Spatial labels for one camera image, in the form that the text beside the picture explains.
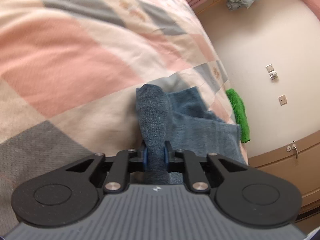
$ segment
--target blue denim fabric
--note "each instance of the blue denim fabric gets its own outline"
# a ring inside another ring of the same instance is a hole
[[[137,89],[138,121],[148,147],[145,183],[178,184],[182,175],[168,174],[164,165],[164,141],[173,149],[188,149],[197,156],[216,152],[245,163],[239,148],[239,125],[227,124],[207,111],[196,87],[165,93],[151,84]]]

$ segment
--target green towel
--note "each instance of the green towel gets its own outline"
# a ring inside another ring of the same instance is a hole
[[[233,112],[235,113],[236,122],[241,127],[241,142],[246,143],[250,141],[250,129],[247,116],[245,115],[243,101],[238,93],[232,88],[228,89],[226,93],[231,102]]]

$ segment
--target electrical outlet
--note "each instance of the electrical outlet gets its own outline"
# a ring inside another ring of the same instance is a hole
[[[288,103],[287,98],[285,97],[285,95],[279,97],[279,102],[280,102],[281,106],[285,105],[286,103]]]
[[[268,70],[268,72],[274,71],[275,69],[273,68],[272,64],[266,66],[266,69]]]

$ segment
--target white wall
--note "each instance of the white wall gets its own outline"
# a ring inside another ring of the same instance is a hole
[[[244,100],[249,157],[320,129],[320,21],[301,0],[260,0],[237,11],[222,1],[198,17]],[[284,94],[288,104],[280,106]]]

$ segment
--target bed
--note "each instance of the bed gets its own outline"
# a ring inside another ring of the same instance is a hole
[[[22,182],[139,146],[135,93],[145,83],[197,86],[235,123],[226,71],[185,0],[0,5],[0,235],[17,224],[10,197]]]

